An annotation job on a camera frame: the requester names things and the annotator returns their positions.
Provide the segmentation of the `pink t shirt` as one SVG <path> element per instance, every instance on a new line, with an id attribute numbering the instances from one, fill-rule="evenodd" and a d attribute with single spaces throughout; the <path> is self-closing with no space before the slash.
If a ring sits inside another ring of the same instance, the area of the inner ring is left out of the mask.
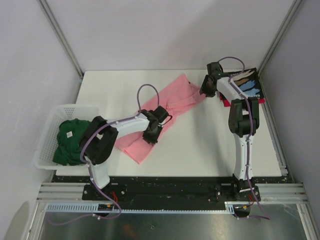
<path id="1" fill-rule="evenodd" d="M 161 139 L 162 135 L 175 124 L 177 117 L 196 107 L 205 100 L 205 97 L 204 94 L 200 94 L 200 87 L 189 82 L 186 75 L 182 74 L 141 108 L 155 112 L 160 118 L 161 132 L 158 138 Z M 146 141 L 146 137 L 143 132 L 135 132 L 117 139 L 115 146 L 141 164 L 156 146 L 154 141 Z"/>

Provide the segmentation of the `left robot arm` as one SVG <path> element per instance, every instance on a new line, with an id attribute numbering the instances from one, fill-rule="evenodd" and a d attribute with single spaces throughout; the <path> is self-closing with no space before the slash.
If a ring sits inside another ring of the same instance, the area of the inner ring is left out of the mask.
<path id="1" fill-rule="evenodd" d="M 116 141 L 133 133 L 142 133 L 149 145 L 158 142 L 163 122 L 169 116 L 166 110 L 140 110 L 133 116 L 108 121 L 96 116 L 79 140 L 80 160 L 88 165 L 91 181 L 95 185 L 93 194 L 100 200 L 110 196 L 110 177 L 107 159 L 111 156 Z"/>

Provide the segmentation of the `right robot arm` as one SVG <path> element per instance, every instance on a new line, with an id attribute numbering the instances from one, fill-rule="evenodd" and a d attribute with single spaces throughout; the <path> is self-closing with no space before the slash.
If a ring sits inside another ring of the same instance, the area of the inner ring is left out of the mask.
<path id="1" fill-rule="evenodd" d="M 204 77 L 200 94 L 214 97 L 220 92 L 229 101 L 228 127 L 235 141 L 235 168 L 231 196 L 242 201 L 254 189 L 252 148 L 257 129 L 260 126 L 259 100 L 249 97 L 235 84 L 231 77 L 221 73 Z"/>

